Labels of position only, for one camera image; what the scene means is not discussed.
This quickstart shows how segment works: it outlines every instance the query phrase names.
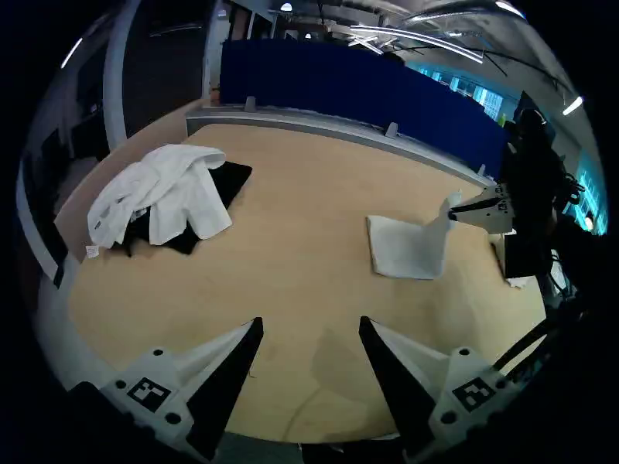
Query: white cloth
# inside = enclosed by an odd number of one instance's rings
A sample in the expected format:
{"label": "white cloth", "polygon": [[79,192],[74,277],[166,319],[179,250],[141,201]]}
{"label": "white cloth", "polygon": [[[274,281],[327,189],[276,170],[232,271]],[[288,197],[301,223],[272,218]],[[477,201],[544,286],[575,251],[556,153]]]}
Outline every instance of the white cloth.
{"label": "white cloth", "polygon": [[226,229],[232,220],[208,172],[225,159],[216,148],[165,145],[131,164],[106,185],[88,212],[93,244],[121,244],[132,215],[148,206],[153,245],[181,235],[187,221],[201,239]]}
{"label": "white cloth", "polygon": [[447,232],[453,228],[447,212],[460,201],[460,192],[449,195],[436,219],[426,226],[368,216],[374,271],[396,278],[440,277],[445,266]]}

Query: blue partition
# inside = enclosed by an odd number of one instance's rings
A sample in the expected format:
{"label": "blue partition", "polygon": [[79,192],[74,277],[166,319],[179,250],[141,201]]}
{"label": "blue partition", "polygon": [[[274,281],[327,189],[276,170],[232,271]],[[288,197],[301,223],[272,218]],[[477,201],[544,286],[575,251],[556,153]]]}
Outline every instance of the blue partition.
{"label": "blue partition", "polygon": [[387,127],[497,177],[507,134],[475,101],[364,50],[295,40],[224,43],[223,104],[273,105]]}

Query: black cloth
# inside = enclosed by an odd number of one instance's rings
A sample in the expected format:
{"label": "black cloth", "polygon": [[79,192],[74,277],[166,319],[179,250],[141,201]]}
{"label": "black cloth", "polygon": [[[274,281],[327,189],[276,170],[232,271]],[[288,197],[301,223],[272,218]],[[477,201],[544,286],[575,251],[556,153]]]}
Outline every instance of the black cloth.
{"label": "black cloth", "polygon": [[[217,193],[219,193],[221,202],[226,210],[241,191],[247,179],[249,179],[251,171],[252,168],[250,166],[228,161],[219,168],[210,170],[210,176],[213,178]],[[131,257],[132,246],[136,240],[141,238],[144,241],[149,241],[149,222],[150,206],[146,209],[146,213],[127,224],[125,239],[122,245],[114,244],[112,249],[123,249],[127,256]],[[200,241],[200,238],[193,231],[192,227],[187,224],[185,231],[181,235],[167,241],[162,246],[172,248],[182,254],[191,254],[198,241]]]}

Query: label tag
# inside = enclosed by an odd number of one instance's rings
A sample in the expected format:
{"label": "label tag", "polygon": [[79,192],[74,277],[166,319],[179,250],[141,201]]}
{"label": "label tag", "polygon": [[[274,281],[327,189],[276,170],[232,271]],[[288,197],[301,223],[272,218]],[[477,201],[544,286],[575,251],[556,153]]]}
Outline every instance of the label tag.
{"label": "label tag", "polygon": [[86,257],[96,258],[99,256],[99,245],[86,245]]}

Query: ceiling light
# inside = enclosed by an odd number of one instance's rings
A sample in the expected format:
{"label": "ceiling light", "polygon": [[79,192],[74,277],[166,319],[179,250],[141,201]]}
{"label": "ceiling light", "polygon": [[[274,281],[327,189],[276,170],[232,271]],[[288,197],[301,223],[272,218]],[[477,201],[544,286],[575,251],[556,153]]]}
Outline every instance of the ceiling light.
{"label": "ceiling light", "polygon": [[509,3],[505,3],[505,2],[495,2],[495,5],[499,8],[503,8],[504,10],[507,10],[509,12],[514,13],[515,15],[520,16],[523,19],[525,18],[525,15],[523,15],[522,13],[520,13],[517,9],[515,9],[513,6],[511,6]]}
{"label": "ceiling light", "polygon": [[364,37],[356,37],[348,46],[358,45],[361,42],[371,42],[372,40],[377,40],[378,36],[372,36],[365,39]]}
{"label": "ceiling light", "polygon": [[583,104],[583,98],[578,97],[576,100],[572,102],[572,104],[563,110],[563,116],[567,116],[569,113],[577,109],[581,104]]}
{"label": "ceiling light", "polygon": [[63,63],[60,65],[60,69],[63,69],[66,65],[67,65],[67,61],[69,61],[69,58],[71,58],[71,55],[74,54],[75,49],[82,43],[82,38],[80,37],[80,39],[76,42],[75,45],[73,45],[73,48],[71,49],[71,51],[69,52],[69,54],[67,55],[67,58],[64,59]]}
{"label": "ceiling light", "polygon": [[593,220],[590,217],[585,217],[585,226],[587,227],[588,231],[592,231],[593,230]]}
{"label": "ceiling light", "polygon": [[378,48],[376,48],[375,46],[371,45],[370,43],[367,43],[367,42],[364,42],[363,40],[360,40],[359,41],[359,45],[362,45],[365,48],[370,49],[371,51],[373,51],[377,55],[382,55],[382,51],[379,50]]}
{"label": "ceiling light", "polygon": [[449,12],[449,13],[426,13],[426,14],[421,14],[421,15],[417,15],[417,16],[413,16],[410,20],[408,21],[412,21],[412,22],[419,22],[419,21],[429,21],[430,19],[438,19],[438,18],[446,18],[447,16],[458,16],[458,15],[467,15],[470,12]]}
{"label": "ceiling light", "polygon": [[484,62],[483,61],[484,57],[482,55],[471,52],[470,50],[465,49],[462,46],[458,46],[455,43],[450,43],[450,42],[447,42],[446,40],[441,40],[436,37],[426,36],[425,34],[419,34],[417,32],[410,32],[410,31],[405,31],[401,29],[392,29],[392,28],[376,27],[376,26],[364,26],[364,27],[351,26],[351,29],[354,31],[360,31],[360,32],[378,32],[381,34],[389,34],[391,36],[405,37],[406,39],[418,40],[420,42],[430,43],[432,45],[436,45],[438,47],[448,49],[454,53],[458,53],[459,55],[465,56],[469,60],[473,60],[479,64],[482,64]]}

